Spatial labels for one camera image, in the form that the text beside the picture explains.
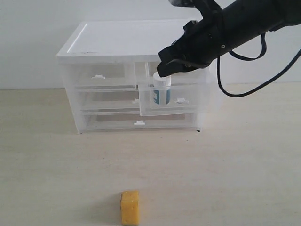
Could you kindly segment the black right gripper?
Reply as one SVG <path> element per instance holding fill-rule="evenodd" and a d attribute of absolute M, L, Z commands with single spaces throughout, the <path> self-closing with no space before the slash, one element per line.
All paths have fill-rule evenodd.
<path fill-rule="evenodd" d="M 161 50 L 160 77 L 208 67 L 213 60 L 238 46 L 238 15 L 216 14 L 213 19 L 185 25 L 184 34 Z"/>

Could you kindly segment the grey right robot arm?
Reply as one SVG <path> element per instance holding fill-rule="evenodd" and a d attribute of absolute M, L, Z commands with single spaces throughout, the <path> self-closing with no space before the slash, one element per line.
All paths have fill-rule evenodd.
<path fill-rule="evenodd" d="M 299 0 L 236 0 L 221 8 L 214 0 L 172 0 L 196 8 L 202 20 L 189 21 L 184 34 L 161 50 L 160 77 L 208 67 L 215 59 L 266 32 L 301 23 Z"/>

